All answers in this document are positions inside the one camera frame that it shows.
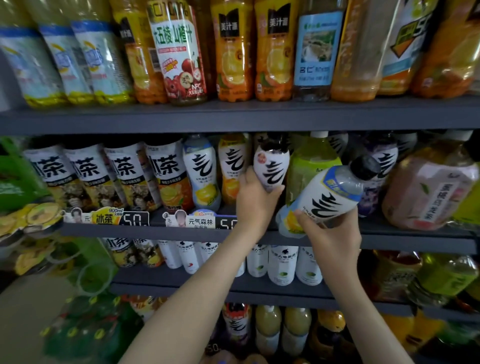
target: shelf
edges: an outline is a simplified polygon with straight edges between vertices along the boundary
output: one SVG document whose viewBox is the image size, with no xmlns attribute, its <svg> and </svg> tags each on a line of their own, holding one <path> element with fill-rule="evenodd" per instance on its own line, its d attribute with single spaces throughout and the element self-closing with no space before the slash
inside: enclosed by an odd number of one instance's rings
<svg viewBox="0 0 480 364">
<path fill-rule="evenodd" d="M 61 232 L 64 236 L 109 237 L 160 239 L 194 242 L 221 243 L 229 230 L 167 228 L 162 218 L 164 209 L 150 216 L 150 226 L 113 226 L 94 224 L 64 223 Z M 234 215 L 235 208 L 225 206 L 220 215 Z M 403 231 L 390 225 L 380 212 L 368 218 L 360 219 L 362 249 L 401 250 L 417 252 L 443 252 L 456 254 L 477 254 L 480 252 L 473 234 L 468 231 L 444 227 L 437 231 Z M 278 233 L 274 221 L 259 241 L 260 244 L 310 246 L 307 237 L 301 239 L 286 238 Z"/>
<path fill-rule="evenodd" d="M 183 267 L 170 269 L 166 265 L 146 268 L 137 265 L 120 269 L 114 277 L 110 290 L 115 294 L 138 294 L 144 296 L 170 296 L 191 277 Z M 338 310 L 339 306 L 326 284 L 307 286 L 296 277 L 287 286 L 277 286 L 265 275 L 252 277 L 245 273 L 235 278 L 226 298 L 227 302 L 266 304 Z M 375 303 L 380 312 L 391 315 L 411 316 L 412 310 L 403 303 Z"/>
<path fill-rule="evenodd" d="M 377 98 L 365 103 L 212 100 L 172 105 L 112 105 L 0 113 L 0 134 L 206 133 L 311 130 L 401 130 L 478 127 L 478 97 L 447 100 Z"/>
</svg>

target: black bottle cap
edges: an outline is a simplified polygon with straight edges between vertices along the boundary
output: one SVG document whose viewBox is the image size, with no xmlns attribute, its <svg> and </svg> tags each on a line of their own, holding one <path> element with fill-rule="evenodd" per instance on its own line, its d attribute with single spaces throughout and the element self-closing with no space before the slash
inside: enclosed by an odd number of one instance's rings
<svg viewBox="0 0 480 364">
<path fill-rule="evenodd" d="M 377 174 L 381 172 L 380 163 L 375 158 L 364 154 L 360 157 L 356 157 L 350 163 L 350 170 L 353 175 L 360 178 L 363 181 L 369 181 Z"/>
</svg>

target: bottle cap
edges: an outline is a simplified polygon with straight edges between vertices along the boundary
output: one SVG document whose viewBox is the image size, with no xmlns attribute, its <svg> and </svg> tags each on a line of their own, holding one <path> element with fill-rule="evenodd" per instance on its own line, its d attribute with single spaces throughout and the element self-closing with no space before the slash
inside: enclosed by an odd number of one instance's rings
<svg viewBox="0 0 480 364">
<path fill-rule="evenodd" d="M 375 158 L 364 154 L 350 163 L 353 175 L 363 181 L 369 181 L 381 172 L 380 163 Z"/>
<path fill-rule="evenodd" d="M 441 139 L 459 140 L 466 142 L 472 136 L 473 130 L 448 129 Z"/>
<path fill-rule="evenodd" d="M 326 138 L 328 137 L 328 132 L 310 132 L 312 138 Z"/>
</svg>

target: orange bottle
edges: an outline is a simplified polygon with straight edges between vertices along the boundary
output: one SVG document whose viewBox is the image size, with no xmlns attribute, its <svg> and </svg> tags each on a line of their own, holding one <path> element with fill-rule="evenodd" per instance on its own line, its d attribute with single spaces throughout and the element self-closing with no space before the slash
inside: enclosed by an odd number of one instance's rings
<svg viewBox="0 0 480 364">
<path fill-rule="evenodd" d="M 229 102 L 247 101 L 253 96 L 253 0 L 212 0 L 211 10 L 218 98 Z"/>
<path fill-rule="evenodd" d="M 457 97 L 473 81 L 480 53 L 480 6 L 477 0 L 447 0 L 410 90 L 420 97 Z"/>
<path fill-rule="evenodd" d="M 260 101 L 285 101 L 292 97 L 299 1 L 255 1 L 255 95 Z"/>
<path fill-rule="evenodd" d="M 110 0 L 130 64 L 135 96 L 143 104 L 168 102 L 148 23 L 147 0 Z"/>
</svg>

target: orange juice bottle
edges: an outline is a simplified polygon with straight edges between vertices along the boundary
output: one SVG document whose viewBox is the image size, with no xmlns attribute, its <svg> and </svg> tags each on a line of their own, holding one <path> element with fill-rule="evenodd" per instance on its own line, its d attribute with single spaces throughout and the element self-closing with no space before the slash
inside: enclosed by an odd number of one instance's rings
<svg viewBox="0 0 480 364">
<path fill-rule="evenodd" d="M 110 0 L 132 73 L 135 96 L 143 104 L 168 102 L 147 16 L 147 0 Z"/>
<path fill-rule="evenodd" d="M 382 61 L 399 0 L 350 0 L 333 74 L 331 99 L 361 102 L 375 98 Z"/>
<path fill-rule="evenodd" d="M 253 96 L 251 33 L 253 0 L 212 0 L 216 43 L 216 90 L 222 101 Z"/>
<path fill-rule="evenodd" d="M 292 97 L 299 0 L 256 0 L 257 76 L 260 101 Z"/>
<path fill-rule="evenodd" d="M 447 0 L 444 17 L 410 90 L 420 97 L 457 97 L 473 81 L 479 59 L 480 6 L 477 0 Z"/>
</svg>

